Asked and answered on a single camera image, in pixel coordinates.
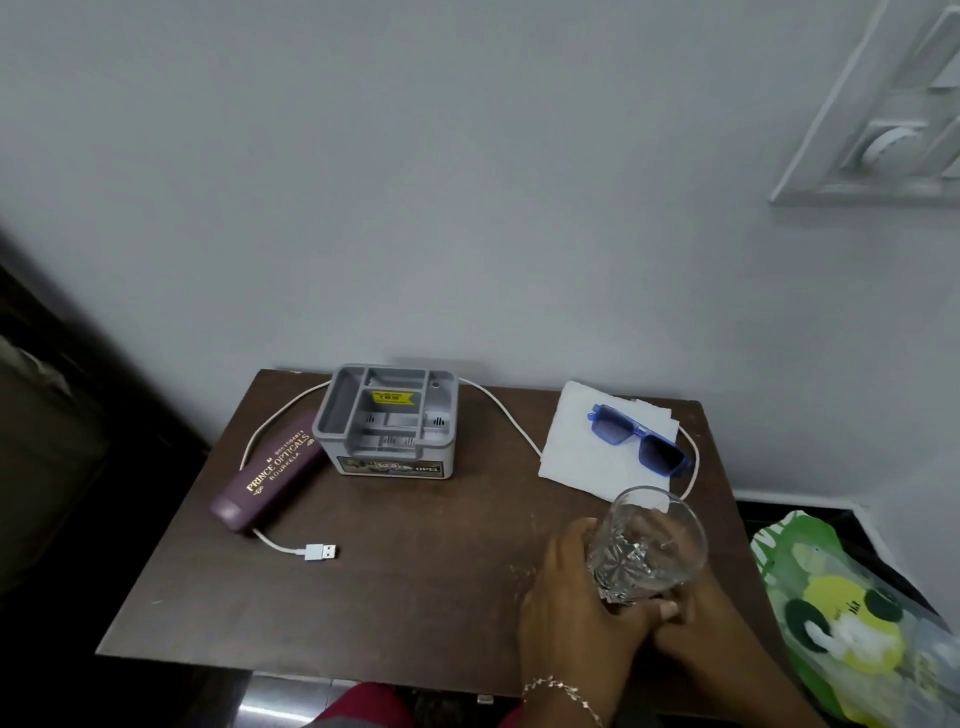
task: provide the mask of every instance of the brown table top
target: brown table top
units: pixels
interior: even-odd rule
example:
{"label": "brown table top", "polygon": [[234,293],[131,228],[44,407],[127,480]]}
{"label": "brown table top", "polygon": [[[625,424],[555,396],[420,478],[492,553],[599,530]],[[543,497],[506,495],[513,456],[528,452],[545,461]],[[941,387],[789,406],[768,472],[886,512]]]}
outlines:
{"label": "brown table top", "polygon": [[[448,480],[344,476],[324,463],[261,527],[278,544],[337,544],[304,562],[231,534],[208,511],[251,433],[326,375],[259,372],[108,630],[100,654],[368,680],[435,690],[519,693],[518,605],[549,534],[605,501],[537,476],[538,458],[482,393],[461,387]],[[493,387],[546,441],[559,392]],[[274,427],[316,410],[324,392]],[[697,441],[689,503],[710,562],[771,654],[788,665],[703,407],[657,400]],[[266,441],[270,440],[267,432]],[[674,492],[683,482],[673,484]],[[715,715],[680,670],[641,651],[629,696],[667,713]]]}

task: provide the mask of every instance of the desk organizer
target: desk organizer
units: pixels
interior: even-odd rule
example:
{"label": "desk organizer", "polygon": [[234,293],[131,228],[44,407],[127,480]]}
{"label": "desk organizer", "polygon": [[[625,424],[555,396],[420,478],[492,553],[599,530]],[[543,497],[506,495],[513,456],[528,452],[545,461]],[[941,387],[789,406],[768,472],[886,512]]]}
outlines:
{"label": "desk organizer", "polygon": [[313,434],[344,475],[453,475],[459,380],[452,372],[347,364],[330,380]]}

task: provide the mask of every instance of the drinking glass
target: drinking glass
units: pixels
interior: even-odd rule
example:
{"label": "drinking glass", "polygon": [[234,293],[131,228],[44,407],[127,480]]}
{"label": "drinking glass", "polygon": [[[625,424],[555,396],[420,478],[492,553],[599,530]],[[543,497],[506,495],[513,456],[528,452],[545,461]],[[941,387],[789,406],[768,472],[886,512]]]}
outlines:
{"label": "drinking glass", "polygon": [[649,486],[616,497],[587,554],[600,597],[624,605],[690,581],[706,561],[707,534],[690,507]]}

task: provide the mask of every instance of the hand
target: hand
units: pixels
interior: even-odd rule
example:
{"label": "hand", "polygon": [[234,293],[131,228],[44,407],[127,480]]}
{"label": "hand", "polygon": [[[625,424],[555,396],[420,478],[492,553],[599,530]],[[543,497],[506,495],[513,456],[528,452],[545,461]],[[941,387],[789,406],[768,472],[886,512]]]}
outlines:
{"label": "hand", "polygon": [[681,588],[683,623],[654,634],[654,644],[677,660],[702,691],[748,728],[823,726],[816,712],[767,654],[705,567]]}
{"label": "hand", "polygon": [[[650,599],[617,615],[607,611],[585,563],[584,539],[595,525],[596,519],[580,519],[547,544],[537,581],[520,608],[520,673],[524,685],[553,675],[576,688],[606,725],[636,649],[679,610],[671,601]],[[540,709],[539,701],[573,708],[588,718],[557,689],[536,688],[527,699],[528,714]],[[525,724],[538,723],[525,719]]]}

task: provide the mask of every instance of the glass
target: glass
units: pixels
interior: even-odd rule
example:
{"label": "glass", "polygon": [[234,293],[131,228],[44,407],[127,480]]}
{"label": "glass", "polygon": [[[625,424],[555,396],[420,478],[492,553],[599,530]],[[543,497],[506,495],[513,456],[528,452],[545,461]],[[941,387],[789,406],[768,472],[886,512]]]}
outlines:
{"label": "glass", "polygon": [[606,404],[594,404],[593,411],[587,415],[592,422],[593,434],[611,445],[621,445],[634,435],[640,438],[637,458],[640,465],[649,468],[658,475],[671,477],[682,473],[690,461],[684,452],[652,429],[644,427],[636,420],[627,417],[620,410]]}
{"label": "glass", "polygon": [[616,497],[587,554],[600,597],[610,604],[634,604],[679,586],[706,561],[707,534],[690,507],[648,486]]}

